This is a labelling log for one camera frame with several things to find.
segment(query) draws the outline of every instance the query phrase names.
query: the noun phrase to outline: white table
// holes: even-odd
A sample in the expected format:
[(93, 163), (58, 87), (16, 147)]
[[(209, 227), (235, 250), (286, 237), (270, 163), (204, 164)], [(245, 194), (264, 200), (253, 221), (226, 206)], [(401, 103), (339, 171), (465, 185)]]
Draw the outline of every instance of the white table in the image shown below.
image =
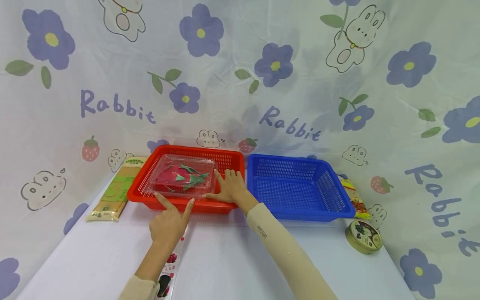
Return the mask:
[[(128, 203), (118, 223), (84, 222), (91, 205), (17, 300), (116, 300), (150, 246), (148, 222), (158, 212)], [(288, 222), (339, 300), (414, 300), (383, 248), (356, 252), (346, 241), (349, 220)], [(192, 215), (174, 300), (292, 300), (293, 295), (258, 237), (238, 211)]]

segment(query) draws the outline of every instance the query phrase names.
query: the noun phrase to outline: arm sleeve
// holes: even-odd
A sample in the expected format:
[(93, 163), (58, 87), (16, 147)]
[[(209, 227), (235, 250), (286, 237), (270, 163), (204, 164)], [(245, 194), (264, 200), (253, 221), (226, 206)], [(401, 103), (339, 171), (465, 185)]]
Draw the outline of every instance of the arm sleeve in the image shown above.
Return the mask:
[(263, 203), (248, 212), (247, 223), (262, 240), (296, 300), (338, 300), (307, 253)]
[(118, 300), (153, 300), (159, 289), (158, 282), (143, 280), (134, 275), (123, 288)]

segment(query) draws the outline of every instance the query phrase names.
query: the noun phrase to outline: snack package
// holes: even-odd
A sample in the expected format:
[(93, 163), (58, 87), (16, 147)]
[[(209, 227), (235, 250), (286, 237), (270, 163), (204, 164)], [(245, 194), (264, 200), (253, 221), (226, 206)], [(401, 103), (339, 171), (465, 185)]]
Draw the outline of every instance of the snack package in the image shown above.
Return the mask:
[(148, 157), (128, 157), (85, 221), (116, 221), (127, 204), (127, 191)]
[(345, 191), (350, 197), (350, 201), (352, 202), (353, 207), (355, 208), (355, 211), (356, 211), (355, 218), (370, 219), (371, 218), (370, 214), (368, 213), (367, 208), (363, 204), (363, 201), (358, 195), (357, 190), (353, 186), (352, 182), (349, 179), (343, 179), (343, 178), (340, 179), (340, 182), (342, 183), (342, 186), (344, 187)]
[(172, 299), (173, 288), (175, 286), (175, 280), (177, 280), (178, 266), (180, 263), (180, 257), (182, 256), (184, 243), (185, 234), (183, 234), (183, 237), (180, 239), (179, 243), (168, 258), (167, 263), (163, 267), (162, 273), (160, 273), (160, 278), (158, 279), (160, 290), (158, 290), (155, 299)]
[(147, 192), (164, 196), (201, 198), (215, 190), (215, 161), (164, 154), (150, 177)]

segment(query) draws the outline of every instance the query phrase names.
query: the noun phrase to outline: clear plastic container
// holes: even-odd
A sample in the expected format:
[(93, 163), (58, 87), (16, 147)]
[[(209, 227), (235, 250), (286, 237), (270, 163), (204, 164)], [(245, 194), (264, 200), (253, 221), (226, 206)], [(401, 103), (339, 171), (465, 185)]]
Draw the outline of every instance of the clear plastic container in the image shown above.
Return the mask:
[(215, 191), (213, 170), (216, 162), (211, 159), (164, 154), (148, 181), (146, 192), (158, 192), (165, 197), (201, 198)]

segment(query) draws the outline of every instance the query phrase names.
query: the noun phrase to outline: round tin can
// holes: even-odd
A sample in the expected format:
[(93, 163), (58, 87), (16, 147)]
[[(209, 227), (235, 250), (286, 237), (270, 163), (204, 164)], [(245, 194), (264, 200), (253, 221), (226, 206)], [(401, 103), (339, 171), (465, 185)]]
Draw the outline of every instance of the round tin can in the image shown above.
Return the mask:
[(384, 242), (380, 232), (364, 221), (355, 220), (345, 230), (349, 244), (358, 252), (372, 254), (379, 251)]

